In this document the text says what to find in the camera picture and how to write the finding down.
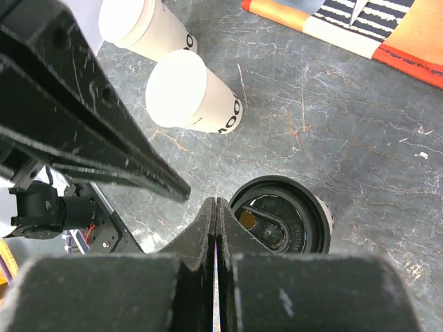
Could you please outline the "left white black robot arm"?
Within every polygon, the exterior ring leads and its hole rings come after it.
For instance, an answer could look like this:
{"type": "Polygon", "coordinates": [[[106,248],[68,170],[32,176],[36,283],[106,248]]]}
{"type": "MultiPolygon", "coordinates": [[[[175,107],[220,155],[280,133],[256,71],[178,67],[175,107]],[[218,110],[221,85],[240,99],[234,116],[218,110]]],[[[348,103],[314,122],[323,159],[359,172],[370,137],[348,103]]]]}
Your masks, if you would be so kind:
{"type": "Polygon", "coordinates": [[[85,228],[98,204],[36,180],[139,187],[184,202],[190,186],[155,152],[60,1],[1,2],[1,176],[17,203],[14,237],[85,228]]]}

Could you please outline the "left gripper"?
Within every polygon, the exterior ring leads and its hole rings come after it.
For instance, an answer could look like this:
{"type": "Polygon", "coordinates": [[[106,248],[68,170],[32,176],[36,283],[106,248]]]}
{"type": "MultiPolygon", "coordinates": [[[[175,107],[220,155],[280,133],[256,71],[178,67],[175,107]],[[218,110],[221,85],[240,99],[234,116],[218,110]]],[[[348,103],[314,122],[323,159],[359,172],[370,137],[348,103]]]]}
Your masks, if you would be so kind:
{"type": "Polygon", "coordinates": [[[64,176],[177,202],[190,186],[156,154],[62,1],[1,2],[1,176],[64,176]]]}

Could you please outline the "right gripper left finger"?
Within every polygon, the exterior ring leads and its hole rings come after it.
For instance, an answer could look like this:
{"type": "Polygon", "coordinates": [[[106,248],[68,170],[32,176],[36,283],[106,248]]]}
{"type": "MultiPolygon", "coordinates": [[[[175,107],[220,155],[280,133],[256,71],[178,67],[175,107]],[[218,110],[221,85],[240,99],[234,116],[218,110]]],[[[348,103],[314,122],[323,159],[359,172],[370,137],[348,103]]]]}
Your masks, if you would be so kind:
{"type": "Polygon", "coordinates": [[[2,331],[211,331],[216,202],[151,254],[38,257],[1,307],[2,331]]]}

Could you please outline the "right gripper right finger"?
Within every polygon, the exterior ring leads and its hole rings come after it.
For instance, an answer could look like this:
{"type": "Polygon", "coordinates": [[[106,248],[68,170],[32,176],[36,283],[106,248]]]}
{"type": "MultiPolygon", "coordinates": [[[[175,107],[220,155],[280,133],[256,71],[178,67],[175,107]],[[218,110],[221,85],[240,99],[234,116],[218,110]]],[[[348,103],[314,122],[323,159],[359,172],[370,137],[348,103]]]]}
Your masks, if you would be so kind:
{"type": "Polygon", "coordinates": [[[270,253],[216,201],[223,331],[419,331],[395,269],[370,255],[270,253]]]}

